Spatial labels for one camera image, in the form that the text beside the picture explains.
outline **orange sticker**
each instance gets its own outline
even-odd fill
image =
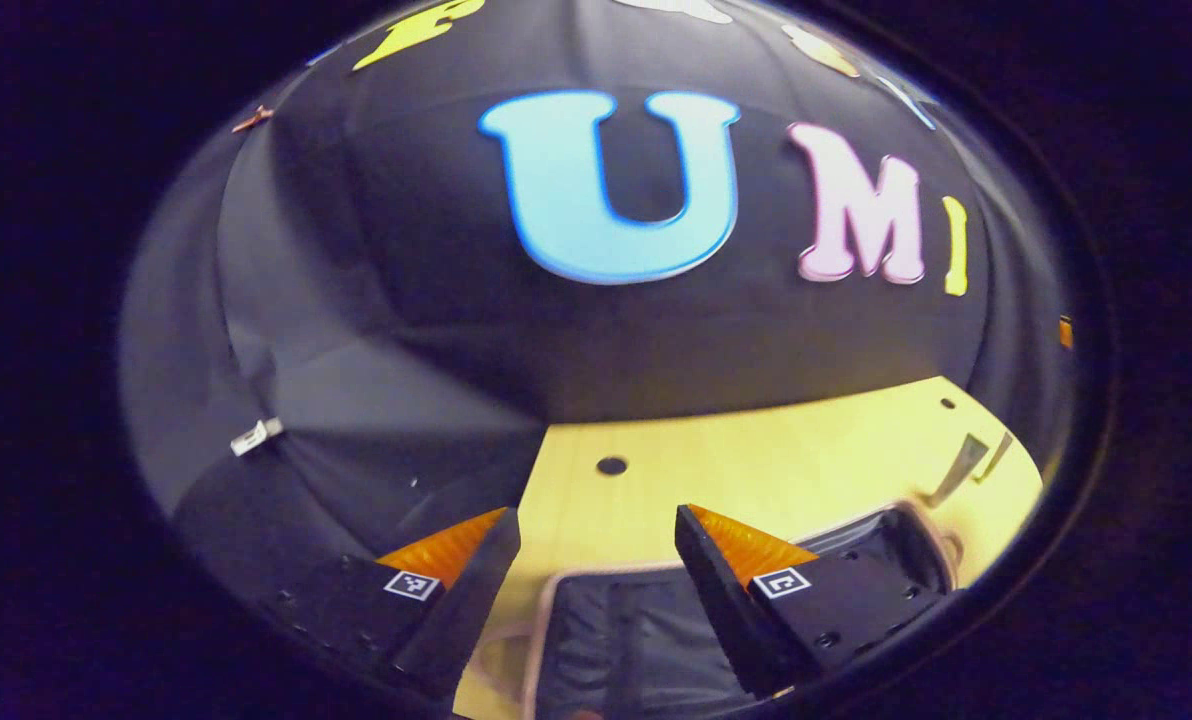
[[[231,132],[232,132],[232,135],[235,135],[235,134],[237,134],[240,131],[244,131],[246,129],[254,128],[259,123],[262,123],[267,118],[271,118],[274,113],[275,113],[275,111],[267,110],[267,108],[263,107],[263,105],[259,105],[257,110],[254,110],[254,116],[252,118],[249,118],[248,120],[246,120],[243,123],[240,123],[238,126],[231,128]]]
[[[1072,318],[1067,315],[1058,316],[1058,342],[1063,343],[1067,350],[1072,348]]]

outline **black fabric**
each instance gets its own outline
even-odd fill
[[[971,131],[966,119],[943,108],[931,108],[930,114],[945,129],[974,178],[991,256],[993,292],[983,346],[966,391],[1020,439],[1039,466],[1041,478],[1049,482],[1075,412],[1070,391],[1075,354],[1056,342],[1058,316],[1075,315],[1076,336],[1100,323],[1078,311],[1079,296],[1095,287],[1081,287],[1081,278],[1058,261],[1072,228],[1033,199],[1035,188],[1043,184],[998,172],[1002,155],[989,137]]]
[[[280,139],[255,132],[232,165],[218,254],[241,373],[285,424],[290,460],[380,553],[517,502],[541,424],[371,331],[385,305],[355,259],[352,192],[330,182],[339,165],[273,167]],[[283,192],[291,178],[312,187]]]
[[[288,668],[236,653],[225,602],[143,541],[97,409],[104,286],[166,156],[354,6],[0,4],[0,716],[412,716],[358,710],[337,688],[286,693]],[[1128,359],[1088,521],[1026,596],[853,716],[1192,716],[1192,4],[849,6],[1058,161],[1115,271]],[[20,97],[49,111],[23,113]],[[175,644],[192,634],[216,643]]]
[[[459,33],[459,24],[477,30]],[[815,64],[778,24],[743,8],[733,26],[712,26],[619,4],[486,5],[448,41],[349,72],[383,35],[313,66],[279,118],[253,132],[226,185],[226,319],[269,396],[294,381],[266,375],[298,373],[362,334],[547,423],[782,405],[938,374],[968,381],[991,287],[985,253],[970,252],[970,292],[943,292],[940,197],[961,197],[977,223],[974,186],[938,134],[875,79]],[[681,51],[719,44],[725,63]],[[437,67],[462,72],[436,76]],[[619,101],[600,131],[610,203],[633,219],[672,217],[683,200],[677,145],[645,113],[646,97],[700,91],[741,105],[730,129],[738,221],[715,257],[622,287],[565,281],[528,259],[503,151],[477,120],[509,97],[570,87]],[[787,139],[796,120],[849,137],[873,176],[884,155],[920,170],[926,281],[797,277],[814,181]]]
[[[372,555],[327,514],[272,447],[229,457],[200,474],[174,516],[188,551],[244,601],[343,555]]]
[[[241,138],[217,135],[167,188],[143,234],[122,308],[120,383],[143,479],[172,514],[261,401],[235,372],[217,296],[215,224]]]
[[[933,539],[890,509],[808,539],[818,555],[851,550],[944,596]],[[596,710],[606,720],[719,716],[753,701],[738,684],[683,567],[575,575],[555,588],[538,678],[538,720]]]

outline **yellow letter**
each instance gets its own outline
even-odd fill
[[[948,294],[961,297],[970,290],[970,278],[966,274],[966,205],[948,195],[943,199],[946,218],[952,222],[952,266],[943,279],[943,290]]]
[[[828,68],[843,74],[846,77],[859,77],[858,68],[849,63],[849,60],[844,58],[844,55],[836,49],[830,42],[824,41],[821,37],[817,37],[803,31],[801,27],[796,26],[783,26],[783,32],[788,37],[791,37],[791,44],[796,45],[796,49],[806,55],[811,56],[812,60],[819,61],[819,63],[825,64]]]
[[[454,0],[453,4],[437,5],[435,8],[409,15],[387,27],[387,37],[381,41],[378,49],[364,56],[352,69],[359,70],[378,60],[386,58],[387,55],[404,50],[405,46],[418,45],[420,42],[430,41],[442,32],[448,32],[449,27],[453,26],[448,23],[441,23],[441,20],[465,18],[480,10],[482,5],[485,5],[485,0]]]

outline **bolt hole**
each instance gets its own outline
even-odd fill
[[[602,457],[596,464],[596,470],[600,470],[601,474],[622,474],[627,471],[627,460],[615,455]]]

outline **white clip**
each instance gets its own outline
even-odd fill
[[[232,439],[231,452],[236,457],[241,457],[267,442],[267,437],[279,436],[283,432],[285,432],[285,426],[281,424],[280,418],[259,420],[252,430],[243,434],[243,436]]]

